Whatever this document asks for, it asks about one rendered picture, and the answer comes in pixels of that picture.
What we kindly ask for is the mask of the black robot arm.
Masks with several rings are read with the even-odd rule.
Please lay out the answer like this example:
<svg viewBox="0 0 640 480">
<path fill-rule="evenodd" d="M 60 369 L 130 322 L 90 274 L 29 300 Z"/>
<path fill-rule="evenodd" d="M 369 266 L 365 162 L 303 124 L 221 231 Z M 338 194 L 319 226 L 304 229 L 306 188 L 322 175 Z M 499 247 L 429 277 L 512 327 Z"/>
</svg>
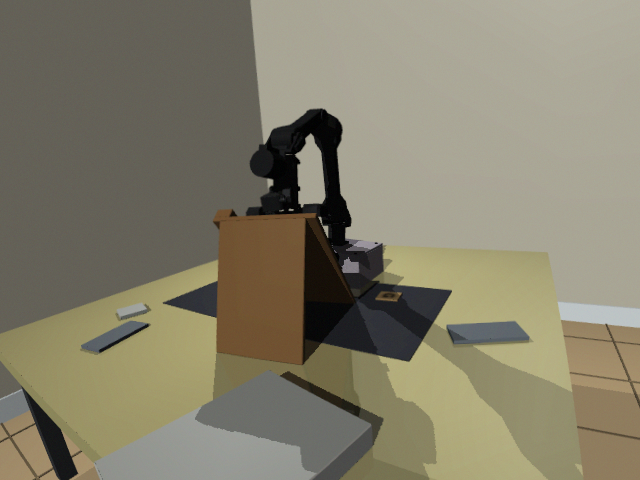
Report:
<svg viewBox="0 0 640 480">
<path fill-rule="evenodd" d="M 328 216 L 321 217 L 322 225 L 328 226 L 328 238 L 333 241 L 331 245 L 344 246 L 349 243 L 345 241 L 345 227 L 351 227 L 352 219 L 340 193 L 337 148 L 342 141 L 343 126 L 338 118 L 323 108 L 315 108 L 307 110 L 291 125 L 274 128 L 266 144 L 259 145 L 259 150 L 251 157 L 250 169 L 254 175 L 273 181 L 298 181 L 297 165 L 300 161 L 295 154 L 302 150 L 310 133 L 322 154 L 326 195 L 322 204 L 328 207 Z M 274 186 L 270 186 L 268 190 L 260 196 L 263 212 L 294 207 L 295 193 L 289 185 L 283 185 L 282 190 L 276 191 Z"/>
</svg>

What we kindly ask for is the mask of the tan letter tile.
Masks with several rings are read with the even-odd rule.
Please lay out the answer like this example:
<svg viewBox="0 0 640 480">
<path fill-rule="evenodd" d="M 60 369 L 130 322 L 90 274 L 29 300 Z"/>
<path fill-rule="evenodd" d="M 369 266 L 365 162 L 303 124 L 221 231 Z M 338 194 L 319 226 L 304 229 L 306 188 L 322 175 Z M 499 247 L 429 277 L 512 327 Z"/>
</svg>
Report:
<svg viewBox="0 0 640 480">
<path fill-rule="evenodd" d="M 389 292 L 389 291 L 381 291 L 376 297 L 376 300 L 386 300 L 386 301 L 398 301 L 401 297 L 401 292 Z"/>
</svg>

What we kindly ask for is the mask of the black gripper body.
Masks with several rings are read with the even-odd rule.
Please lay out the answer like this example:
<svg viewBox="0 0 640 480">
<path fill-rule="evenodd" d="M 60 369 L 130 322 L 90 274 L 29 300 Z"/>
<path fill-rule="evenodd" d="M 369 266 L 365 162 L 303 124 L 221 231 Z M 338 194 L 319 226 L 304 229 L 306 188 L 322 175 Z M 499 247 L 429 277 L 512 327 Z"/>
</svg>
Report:
<svg viewBox="0 0 640 480">
<path fill-rule="evenodd" d="M 253 215 L 277 215 L 277 214 L 302 214 L 302 213 L 317 213 L 318 217 L 327 217 L 328 216 L 328 207 L 325 204 L 304 204 L 301 207 L 301 204 L 298 204 L 298 191 L 300 191 L 300 186 L 298 186 L 298 181 L 296 180 L 276 180 L 273 181 L 273 185 L 276 190 L 282 190 L 283 185 L 289 185 L 289 187 L 293 188 L 295 193 L 295 202 L 294 207 L 286 206 L 284 211 L 276 211 L 269 210 L 267 212 L 262 211 L 262 207 L 249 207 L 246 216 Z M 294 211 L 289 211 L 289 209 L 293 209 Z"/>
</svg>

